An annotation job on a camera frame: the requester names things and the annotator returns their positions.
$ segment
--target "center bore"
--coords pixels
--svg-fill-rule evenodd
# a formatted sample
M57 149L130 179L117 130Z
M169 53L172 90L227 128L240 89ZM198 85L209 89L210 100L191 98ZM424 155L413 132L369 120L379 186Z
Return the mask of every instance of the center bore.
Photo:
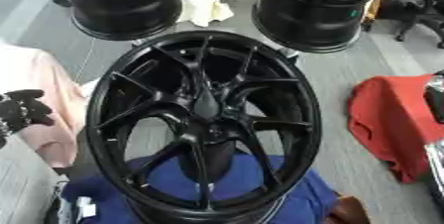
M219 114L220 109L220 104L210 89L204 87L199 98L194 103L194 113L204 119L211 119Z

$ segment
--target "chair leg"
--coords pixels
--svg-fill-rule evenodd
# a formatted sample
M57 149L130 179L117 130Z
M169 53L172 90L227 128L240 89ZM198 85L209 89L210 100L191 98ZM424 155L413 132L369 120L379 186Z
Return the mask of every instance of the chair leg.
M419 23L424 25L425 27L431 29L433 32L436 33L436 35L439 36L439 39L441 40L441 42L439 42L439 44L438 44L438 49L444 49L444 30L441 28L442 23L437 22L436 20L433 20L433 19L420 20Z
M399 28L399 32L394 37L394 39L397 40L398 42L403 42L405 39L405 34L407 34L407 32L410 31L414 27L416 22L417 22L416 19L402 22L402 24Z

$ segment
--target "black glove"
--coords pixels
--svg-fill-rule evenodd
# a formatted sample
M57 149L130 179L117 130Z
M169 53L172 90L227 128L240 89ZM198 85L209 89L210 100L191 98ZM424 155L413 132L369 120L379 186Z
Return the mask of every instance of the black glove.
M5 137L29 125L54 124L48 116L52 109L36 100L42 96L42 90L20 90L0 95L0 148L6 143Z

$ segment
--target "towel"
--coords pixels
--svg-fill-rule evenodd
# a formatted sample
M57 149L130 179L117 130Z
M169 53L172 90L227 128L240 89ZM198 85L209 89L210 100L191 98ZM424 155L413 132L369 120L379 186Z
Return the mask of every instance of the towel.
M234 14L220 0L181 0L182 14L178 22L191 21L199 27L208 27L212 21L225 21Z
M431 76L373 77L356 86L349 101L349 130L402 182L429 171L424 146L444 136L424 99Z

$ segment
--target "pink cloth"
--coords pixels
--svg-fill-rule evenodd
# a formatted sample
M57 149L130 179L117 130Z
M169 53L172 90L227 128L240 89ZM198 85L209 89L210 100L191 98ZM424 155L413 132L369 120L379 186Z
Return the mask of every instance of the pink cloth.
M0 44L0 92L41 89L55 125L33 125L22 139L51 167L65 168L77 154L76 135L84 126L86 99L79 86L49 54Z

